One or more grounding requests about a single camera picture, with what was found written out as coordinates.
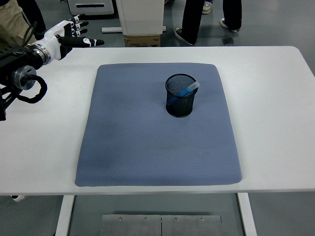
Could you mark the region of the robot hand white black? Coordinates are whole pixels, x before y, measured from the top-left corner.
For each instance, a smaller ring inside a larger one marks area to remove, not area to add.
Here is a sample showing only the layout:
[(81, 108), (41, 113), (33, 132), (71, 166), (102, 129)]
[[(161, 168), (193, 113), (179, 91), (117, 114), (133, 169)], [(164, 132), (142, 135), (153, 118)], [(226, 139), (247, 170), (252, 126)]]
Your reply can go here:
[(90, 48), (104, 45), (101, 39), (84, 36), (89, 22), (84, 21), (85, 14), (63, 20), (47, 30), (41, 40), (31, 45), (42, 57), (44, 64), (53, 60), (62, 60), (73, 48)]

